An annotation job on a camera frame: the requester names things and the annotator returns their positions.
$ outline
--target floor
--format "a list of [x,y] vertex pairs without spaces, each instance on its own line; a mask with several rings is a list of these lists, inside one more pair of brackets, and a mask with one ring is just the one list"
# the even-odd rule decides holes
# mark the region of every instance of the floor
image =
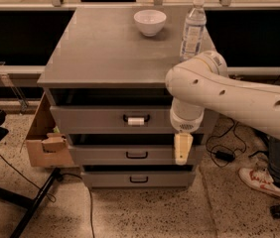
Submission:
[[[0,142],[0,154],[41,186],[52,170],[31,167],[24,144],[37,102],[31,102],[23,115],[14,112],[18,104],[6,103],[0,102],[0,108],[8,113],[3,127],[9,134]],[[221,135],[231,125],[229,118],[220,116],[213,135]],[[217,160],[216,165],[205,153],[188,188],[93,189],[94,237],[280,237],[280,219],[273,219],[269,212],[280,200],[247,187],[236,173],[240,167],[264,166],[263,154],[248,156],[265,150],[265,145],[249,127],[237,124],[234,131],[222,138],[212,137],[208,147],[239,149],[237,158],[220,168],[224,162]],[[62,169],[62,174],[79,176],[79,169]],[[30,198],[38,192],[1,158],[0,187]],[[56,201],[43,200],[21,237],[92,237],[90,195],[83,182],[64,175],[63,181],[54,182],[50,194]],[[25,209],[0,201],[0,238],[10,237],[24,213]]]

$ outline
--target clear bottle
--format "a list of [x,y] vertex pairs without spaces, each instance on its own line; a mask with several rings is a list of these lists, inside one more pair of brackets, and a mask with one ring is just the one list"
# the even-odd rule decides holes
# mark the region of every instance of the clear bottle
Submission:
[[203,32],[207,23],[204,3],[205,0],[194,0],[193,8],[186,16],[180,49],[180,61],[191,59],[200,52]]

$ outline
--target white sneaker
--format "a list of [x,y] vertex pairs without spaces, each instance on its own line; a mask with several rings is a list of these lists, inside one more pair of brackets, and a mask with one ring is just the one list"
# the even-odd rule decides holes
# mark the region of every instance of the white sneaker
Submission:
[[273,183],[273,178],[267,170],[242,168],[238,174],[248,186],[280,198],[280,188]]

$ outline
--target white bowl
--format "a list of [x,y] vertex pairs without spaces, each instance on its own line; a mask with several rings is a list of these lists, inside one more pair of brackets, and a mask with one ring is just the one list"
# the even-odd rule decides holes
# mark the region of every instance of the white bowl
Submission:
[[164,27],[167,15],[157,10],[143,10],[134,15],[139,31],[145,36],[155,36]]

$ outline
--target open cardboard box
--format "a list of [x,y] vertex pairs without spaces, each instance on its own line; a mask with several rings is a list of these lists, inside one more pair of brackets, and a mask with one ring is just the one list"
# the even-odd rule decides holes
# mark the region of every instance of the open cardboard box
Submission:
[[53,132],[56,123],[50,107],[49,100],[44,94],[26,137],[31,166],[44,168],[75,167],[65,135]]

